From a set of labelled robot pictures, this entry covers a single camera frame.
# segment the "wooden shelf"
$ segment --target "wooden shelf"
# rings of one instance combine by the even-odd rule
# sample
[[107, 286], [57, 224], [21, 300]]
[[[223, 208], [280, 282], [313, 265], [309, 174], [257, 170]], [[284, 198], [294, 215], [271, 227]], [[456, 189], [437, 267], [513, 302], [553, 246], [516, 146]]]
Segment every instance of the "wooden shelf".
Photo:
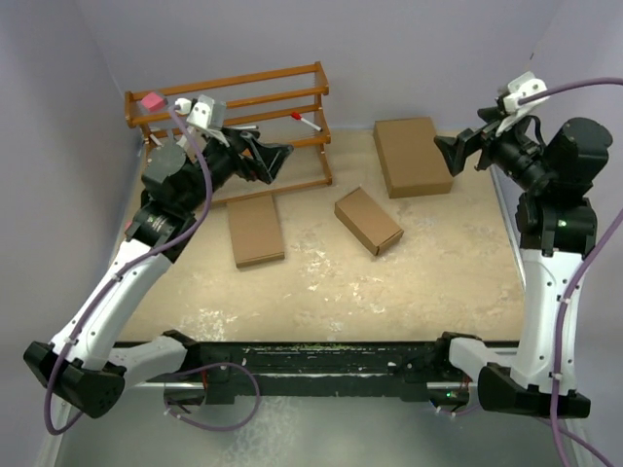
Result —
[[[309, 114], [313, 113], [314, 122], [322, 128], [322, 131], [315, 131], [313, 137], [291, 140], [287, 141], [289, 144], [292, 144], [295, 148], [302, 148], [306, 146], [316, 146], [318, 158], [320, 163], [322, 164], [322, 171], [324, 174], [324, 178], [319, 180], [294, 184], [286, 187], [279, 187], [275, 189], [268, 188], [266, 190], [258, 191], [257, 193], [244, 195], [241, 197], [233, 197], [226, 199], [219, 199], [214, 201], [215, 204], [226, 203], [229, 201], [247, 199], [247, 198], [255, 198], [258, 196], [266, 195], [266, 194], [280, 194], [287, 193], [296, 190], [304, 190], [312, 187], [318, 186], [328, 186], [333, 183], [333, 173], [331, 172], [331, 167], [329, 165], [329, 161], [326, 158], [324, 145], [331, 142], [331, 131], [329, 129], [328, 124], [326, 123], [326, 119], [324, 117], [324, 111], [322, 108], [322, 96], [327, 95], [329, 93], [329, 82], [327, 77], [322, 69], [322, 65], [319, 61], [313, 63], [311, 65], [303, 65], [296, 66], [292, 68], [283, 68], [280, 70], [273, 71], [265, 71], [262, 73], [252, 73], [249, 75], [240, 75], [231, 78], [221, 78], [218, 80], [212, 81], [203, 81], [199, 83], [192, 83], [188, 85], [180, 85], [173, 86], [170, 88], [164, 88], [157, 90], [159, 93], [166, 96], [174, 96], [178, 94], [184, 94], [188, 92], [201, 92], [203, 90], [213, 90], [217, 88], [224, 88], [229, 86], [238, 86], [244, 85], [247, 83], [256, 83], [260, 81], [274, 80], [274, 79], [283, 79], [293, 76], [299, 76], [303, 74], [313, 74], [314, 75], [314, 86], [312, 88], [303, 88], [299, 90], [289, 90], [285, 92], [277, 92], [270, 93], [264, 95], [258, 95], [255, 97], [247, 97], [244, 99], [236, 99], [227, 102], [227, 107], [229, 109], [243, 109], [246, 107], [252, 108], [254, 105], [266, 104], [266, 103], [275, 103], [275, 102], [283, 102], [284, 108], [279, 110], [273, 110], [271, 112], [264, 113], [249, 113], [247, 115], [242, 115], [239, 117], [231, 118], [225, 120], [225, 126], [237, 126], [237, 125], [245, 125], [250, 123], [262, 122], [265, 120], [279, 119], [283, 117], [288, 117], [293, 112], [298, 112], [299, 114]], [[149, 156], [149, 152], [154, 149], [154, 143], [151, 140], [150, 136], [154, 135], [157, 138], [166, 137], [165, 130], [156, 130], [153, 131], [150, 128], [150, 124], [156, 122], [165, 122], [170, 120], [170, 115], [167, 112], [162, 112], [158, 114], [150, 114], [150, 115], [141, 115], [138, 111], [137, 103], [145, 97], [152, 90], [142, 90], [138, 92], [127, 91], [125, 95], [125, 113], [126, 113], [126, 122], [130, 128], [139, 127], [141, 129], [143, 135], [143, 141], [147, 148], [146, 155]], [[292, 106], [292, 99], [301, 99], [309, 97], [313, 99], [310, 104], [306, 105], [297, 105]], [[180, 130], [175, 129], [173, 134], [179, 135]]]

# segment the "lavender wall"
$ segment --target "lavender wall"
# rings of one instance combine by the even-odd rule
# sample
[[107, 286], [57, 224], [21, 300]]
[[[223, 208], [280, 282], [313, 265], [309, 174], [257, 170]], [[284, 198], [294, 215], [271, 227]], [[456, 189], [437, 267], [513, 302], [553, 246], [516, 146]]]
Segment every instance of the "lavender wall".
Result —
[[72, 0], [0, 2], [0, 452], [32, 465], [43, 389], [21, 354], [84, 301], [137, 167], [123, 100]]
[[321, 60], [330, 125], [477, 125], [562, 0], [79, 0], [124, 90]]
[[[620, 0], [566, 0], [538, 44], [531, 69], [553, 87], [578, 79], [623, 77], [623, 4]], [[564, 121], [588, 117], [614, 136], [610, 161], [589, 193], [600, 219], [600, 233], [623, 207], [623, 89], [576, 90], [557, 95], [539, 108], [546, 139]], [[505, 185], [509, 209], [518, 190]], [[586, 278], [577, 331], [580, 390], [593, 401], [588, 425], [592, 438], [614, 465], [623, 465], [620, 391], [623, 381], [623, 232], [617, 234]]]

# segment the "flat cardboard box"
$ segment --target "flat cardboard box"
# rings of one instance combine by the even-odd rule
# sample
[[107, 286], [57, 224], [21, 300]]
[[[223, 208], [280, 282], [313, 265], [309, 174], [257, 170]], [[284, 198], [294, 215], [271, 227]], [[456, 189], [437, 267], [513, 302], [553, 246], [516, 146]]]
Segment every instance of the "flat cardboard box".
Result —
[[428, 117], [376, 122], [374, 140], [390, 198], [443, 195], [453, 177], [435, 146]]
[[227, 213], [238, 268], [285, 258], [273, 196], [228, 202]]
[[335, 215], [375, 256], [397, 243], [404, 233], [361, 188], [335, 203]]

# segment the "red marker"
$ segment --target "red marker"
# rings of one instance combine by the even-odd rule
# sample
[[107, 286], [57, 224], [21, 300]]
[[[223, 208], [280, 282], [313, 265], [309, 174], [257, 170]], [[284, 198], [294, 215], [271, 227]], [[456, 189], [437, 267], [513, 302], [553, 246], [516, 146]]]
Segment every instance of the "red marker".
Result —
[[292, 118], [294, 120], [298, 120], [299, 122], [303, 122], [304, 124], [308, 124], [309, 126], [311, 126], [313, 129], [315, 129], [316, 131], [322, 131], [322, 128], [316, 124], [313, 124], [312, 122], [310, 122], [307, 119], [304, 119], [303, 117], [301, 117], [301, 114], [299, 114], [298, 112], [292, 112]]

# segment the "tan table surface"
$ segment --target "tan table surface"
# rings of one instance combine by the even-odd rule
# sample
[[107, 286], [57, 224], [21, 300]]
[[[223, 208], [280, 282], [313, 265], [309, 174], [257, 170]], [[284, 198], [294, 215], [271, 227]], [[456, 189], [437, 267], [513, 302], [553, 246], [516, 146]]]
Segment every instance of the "tan table surface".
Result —
[[[276, 183], [318, 176], [310, 151], [297, 150]], [[443, 331], [519, 338], [521, 280], [489, 172], [468, 162], [449, 195], [389, 199], [371, 131], [334, 131], [327, 155], [332, 187], [275, 197], [284, 261], [238, 270], [227, 208], [215, 207], [120, 340], [168, 329], [201, 341], [418, 341]], [[358, 186], [405, 230], [379, 258], [333, 212]], [[258, 188], [233, 180], [217, 195]]]

